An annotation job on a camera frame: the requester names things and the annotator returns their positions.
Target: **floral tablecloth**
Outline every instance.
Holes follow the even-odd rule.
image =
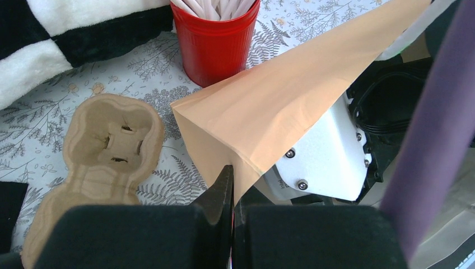
[[[248,67],[386,1],[262,0]],[[122,57],[63,73],[0,111],[0,180],[29,183],[12,250],[22,249],[41,199],[67,176],[64,135],[74,110],[96,94],[141,99],[154,106],[165,122],[160,163],[137,189],[141,202],[183,205],[198,197],[206,185],[187,154],[169,104],[199,89],[183,71],[176,35],[162,33]]]

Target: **red plastic cup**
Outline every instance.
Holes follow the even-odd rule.
[[[183,67],[197,85],[207,87],[246,69],[260,0],[241,17],[208,21],[170,3]]]

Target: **leaf pattern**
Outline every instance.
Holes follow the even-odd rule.
[[[268,61],[386,1],[262,0],[246,67]],[[171,102],[200,89],[183,71],[176,35],[162,33],[122,57],[59,74],[1,110],[0,180],[29,184],[12,251],[22,250],[43,197],[68,176],[64,136],[76,108],[97,94],[141,99],[165,123],[160,163],[137,188],[144,205],[187,205],[203,193],[207,186],[187,154],[170,109]]]

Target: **bolt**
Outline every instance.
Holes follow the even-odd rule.
[[[285,157],[292,159],[295,157],[295,150],[294,149],[289,149],[288,152],[285,153]]]
[[[304,191],[308,189],[309,184],[307,183],[307,180],[301,179],[299,180],[299,182],[297,182],[297,187],[299,188],[299,190]]]

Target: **black and white checkered blanket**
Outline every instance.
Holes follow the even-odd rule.
[[[0,0],[0,109],[88,62],[172,29],[169,0]]]

